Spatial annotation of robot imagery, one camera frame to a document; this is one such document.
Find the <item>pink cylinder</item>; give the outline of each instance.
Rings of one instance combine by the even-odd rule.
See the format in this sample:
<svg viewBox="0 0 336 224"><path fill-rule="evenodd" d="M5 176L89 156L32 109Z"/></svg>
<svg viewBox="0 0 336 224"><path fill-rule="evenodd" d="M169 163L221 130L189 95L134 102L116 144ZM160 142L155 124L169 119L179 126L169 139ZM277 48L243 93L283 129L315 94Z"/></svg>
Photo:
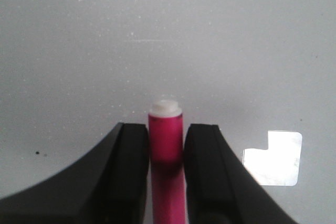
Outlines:
<svg viewBox="0 0 336 224"><path fill-rule="evenodd" d="M185 224L183 117L149 115L154 224Z"/></svg>

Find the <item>gray background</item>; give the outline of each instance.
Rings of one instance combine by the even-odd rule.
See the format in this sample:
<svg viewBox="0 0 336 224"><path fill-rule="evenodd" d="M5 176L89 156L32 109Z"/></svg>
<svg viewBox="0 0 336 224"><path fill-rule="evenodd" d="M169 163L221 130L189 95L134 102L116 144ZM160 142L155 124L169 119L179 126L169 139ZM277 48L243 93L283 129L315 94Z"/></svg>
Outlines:
<svg viewBox="0 0 336 224"><path fill-rule="evenodd" d="M336 223L335 5L0 0L0 196L173 98L185 129L219 124L238 157L268 130L300 132L298 183L265 188L300 223Z"/></svg>

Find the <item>white cap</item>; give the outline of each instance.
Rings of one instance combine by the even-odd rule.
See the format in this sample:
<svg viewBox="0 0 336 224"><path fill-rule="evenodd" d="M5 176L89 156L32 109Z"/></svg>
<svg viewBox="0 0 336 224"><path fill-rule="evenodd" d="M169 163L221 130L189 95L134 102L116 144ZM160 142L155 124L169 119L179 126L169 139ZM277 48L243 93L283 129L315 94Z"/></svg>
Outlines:
<svg viewBox="0 0 336 224"><path fill-rule="evenodd" d="M160 100L152 105L149 114L159 118L173 118L181 115L182 109L174 100Z"/></svg>

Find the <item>bright light patch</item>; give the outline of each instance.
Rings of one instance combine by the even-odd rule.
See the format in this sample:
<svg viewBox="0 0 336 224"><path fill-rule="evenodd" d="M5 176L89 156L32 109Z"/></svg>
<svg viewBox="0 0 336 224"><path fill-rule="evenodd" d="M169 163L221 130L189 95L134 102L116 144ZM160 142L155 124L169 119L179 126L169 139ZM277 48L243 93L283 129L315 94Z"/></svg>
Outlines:
<svg viewBox="0 0 336 224"><path fill-rule="evenodd" d="M268 150L245 149L243 165L266 186L294 186L298 181L302 135L268 131Z"/></svg>

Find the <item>pink marker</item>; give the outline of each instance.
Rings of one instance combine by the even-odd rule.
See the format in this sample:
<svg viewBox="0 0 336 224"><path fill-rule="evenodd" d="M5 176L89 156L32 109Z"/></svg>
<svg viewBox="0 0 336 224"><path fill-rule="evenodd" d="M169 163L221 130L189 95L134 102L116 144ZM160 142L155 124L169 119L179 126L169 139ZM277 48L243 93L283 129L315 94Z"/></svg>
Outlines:
<svg viewBox="0 0 336 224"><path fill-rule="evenodd" d="M154 224L184 224L183 118L176 101L152 105L149 138Z"/></svg>

